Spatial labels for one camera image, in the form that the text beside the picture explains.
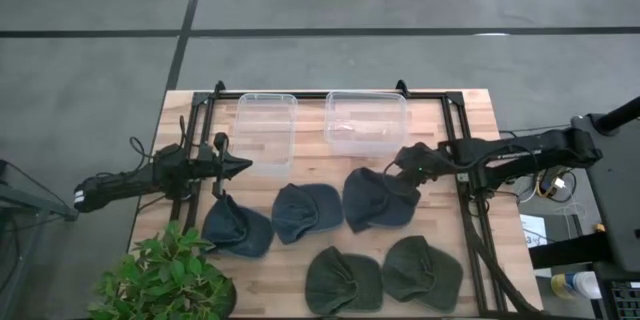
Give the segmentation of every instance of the plant pot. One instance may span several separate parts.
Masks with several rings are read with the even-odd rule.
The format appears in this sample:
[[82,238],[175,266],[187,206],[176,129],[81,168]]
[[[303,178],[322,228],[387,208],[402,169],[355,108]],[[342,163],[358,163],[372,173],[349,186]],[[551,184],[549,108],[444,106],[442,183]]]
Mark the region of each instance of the plant pot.
[[231,294],[229,294],[229,297],[231,298],[231,302],[229,302],[229,306],[227,306],[219,314],[220,319],[227,319],[236,308],[236,303],[238,302],[238,292],[236,291],[236,285],[233,282],[231,283]]

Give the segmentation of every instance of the black metal frame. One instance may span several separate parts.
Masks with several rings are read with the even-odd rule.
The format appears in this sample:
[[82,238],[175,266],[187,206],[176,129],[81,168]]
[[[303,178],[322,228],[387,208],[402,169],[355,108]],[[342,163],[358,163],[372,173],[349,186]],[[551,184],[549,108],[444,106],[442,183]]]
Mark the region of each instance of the black metal frame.
[[[216,100],[236,100],[239,99],[246,92],[242,91],[224,91],[225,86],[222,82],[218,82],[215,90],[211,93],[196,92],[193,94],[191,102],[191,110],[189,113],[189,122],[187,126],[187,133],[185,139],[185,147],[188,153],[191,152],[193,147],[193,138],[195,134],[195,127],[198,118],[198,112],[202,105],[207,105],[205,110],[205,119],[203,123],[203,131],[201,134],[201,143],[206,144],[209,136],[210,129],[213,124],[213,110]],[[464,97],[462,92],[448,91],[448,92],[410,92],[404,81],[398,81],[394,90],[376,90],[381,93],[400,93],[406,99],[431,99],[440,101],[442,105],[445,129],[447,138],[449,140],[456,139],[455,126],[453,123],[453,115],[451,107],[455,106],[458,112],[458,117],[461,124],[462,138],[471,138],[471,130],[467,119],[467,113],[464,103]],[[278,91],[277,93],[287,93],[286,91]],[[301,91],[290,92],[288,94],[295,96],[298,99],[324,99],[328,91]],[[471,212],[469,211],[469,203],[472,201],[469,188],[471,182],[475,181],[477,174],[474,171],[470,171],[464,175],[456,176],[456,187],[458,190],[458,200],[460,204],[460,214],[462,216],[462,222],[465,233],[465,241],[467,243],[467,253],[469,256],[469,262],[471,267],[471,276],[473,279],[474,292],[476,303],[478,306],[478,312],[480,317],[498,318],[498,319],[510,319],[510,318],[535,318],[535,319],[576,319],[566,317],[556,317],[545,315],[538,312],[531,307],[526,300],[517,292],[516,288],[511,284],[506,274],[500,269],[496,261],[496,251],[493,242],[493,235],[491,233],[491,226],[489,223],[489,217],[484,201],[476,201],[478,206],[478,218],[480,222],[480,235],[478,235],[474,224]],[[201,183],[195,183],[193,187],[193,193],[187,200],[189,202],[189,210],[187,213],[187,221],[185,223],[184,230],[194,225],[195,217],[197,214],[199,195],[201,190]],[[180,215],[181,202],[174,202],[172,206],[170,220],[175,220]],[[482,272],[480,268],[480,261],[478,257],[482,258],[485,265],[490,270],[490,276],[492,280],[492,290],[494,298],[496,300],[496,310],[490,310],[487,302],[487,295],[485,292]],[[512,303],[517,309],[518,313],[509,312],[506,304],[505,293],[510,295]]]

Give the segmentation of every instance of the wooden tabletop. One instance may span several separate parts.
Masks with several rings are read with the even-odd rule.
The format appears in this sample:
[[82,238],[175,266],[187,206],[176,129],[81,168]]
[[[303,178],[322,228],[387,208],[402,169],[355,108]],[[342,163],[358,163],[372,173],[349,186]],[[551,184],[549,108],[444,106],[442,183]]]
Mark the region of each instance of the wooden tabletop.
[[[487,140],[498,139],[498,128],[491,106],[488,90],[458,90],[464,93],[467,115],[473,137]],[[165,98],[154,151],[180,140],[178,121],[180,115],[188,118],[193,91],[169,91]],[[215,103],[213,128],[210,140],[216,132],[226,132],[233,143],[233,123],[236,100],[218,100]],[[409,136],[406,145],[422,141],[435,147],[446,140],[442,105],[434,100],[408,101]],[[200,115],[197,131],[204,116]],[[278,190],[288,183],[327,183],[342,192],[344,180],[349,173],[362,166],[382,171],[393,156],[383,158],[355,158],[335,156],[324,140],[324,100],[299,100],[296,123],[295,154],[288,177],[258,177],[241,173],[232,181],[225,182],[226,190],[236,202],[252,208],[268,217]],[[461,137],[459,123],[457,135]],[[196,142],[200,134],[196,132]],[[212,181],[203,183],[196,226],[202,227],[204,217],[213,205]],[[443,176],[436,182],[429,181],[418,189],[422,196],[415,216],[402,229],[373,228],[357,235],[343,224],[340,228],[321,234],[303,237],[300,241],[283,245],[274,237],[269,252],[261,259],[246,260],[237,257],[213,255],[209,261],[225,275],[233,278],[238,290],[238,303],[234,316],[250,317],[306,317],[313,316],[304,299],[304,283],[307,267],[323,249],[334,245],[343,252],[368,255],[381,265],[388,249],[399,239],[409,235],[423,235],[431,246],[454,256],[462,264],[464,277],[456,309],[451,316],[477,315],[473,292],[473,280],[469,267],[465,237],[460,216],[458,195],[453,176]],[[142,204],[157,195],[144,197]],[[498,262],[516,288],[537,308],[542,308],[538,287],[533,274],[529,252],[520,223],[515,199],[510,195],[497,195],[491,199],[489,213]],[[133,242],[150,238],[161,232],[169,219],[171,203],[158,202],[137,216]],[[181,211],[182,220],[187,205]],[[490,308],[495,308],[490,290],[490,278],[483,271],[485,289],[490,299]],[[366,316],[415,317],[442,316],[418,303],[399,303],[384,296],[383,308]]]

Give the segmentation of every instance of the dark green cap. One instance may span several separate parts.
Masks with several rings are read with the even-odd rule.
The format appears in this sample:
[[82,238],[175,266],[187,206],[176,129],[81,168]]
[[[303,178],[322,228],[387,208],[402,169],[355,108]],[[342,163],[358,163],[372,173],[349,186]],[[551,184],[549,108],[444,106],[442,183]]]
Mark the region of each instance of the dark green cap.
[[305,298],[318,315],[378,311],[382,307],[380,265],[366,256],[341,254],[331,246],[311,262]]
[[400,302],[415,299],[450,313],[458,301],[462,266],[451,255],[429,246],[423,236],[409,236],[387,253],[382,283],[384,291]]

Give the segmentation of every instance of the grey floor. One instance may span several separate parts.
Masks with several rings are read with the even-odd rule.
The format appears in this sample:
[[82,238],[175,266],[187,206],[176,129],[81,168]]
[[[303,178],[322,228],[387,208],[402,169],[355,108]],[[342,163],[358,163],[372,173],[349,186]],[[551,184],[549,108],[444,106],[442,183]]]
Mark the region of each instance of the grey floor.
[[[0,31],[180,29],[188,0],[0,0]],[[640,0],[199,0],[193,28],[640,26]],[[177,39],[0,38],[0,158],[71,203],[149,147]],[[488,88],[501,128],[567,123],[640,93],[640,35],[191,39],[178,89]],[[598,221],[583,173],[585,231]],[[135,201],[47,226],[17,319],[86,316]],[[523,213],[558,214],[532,200]],[[563,304],[541,289],[555,313]],[[593,316],[580,304],[570,315]]]

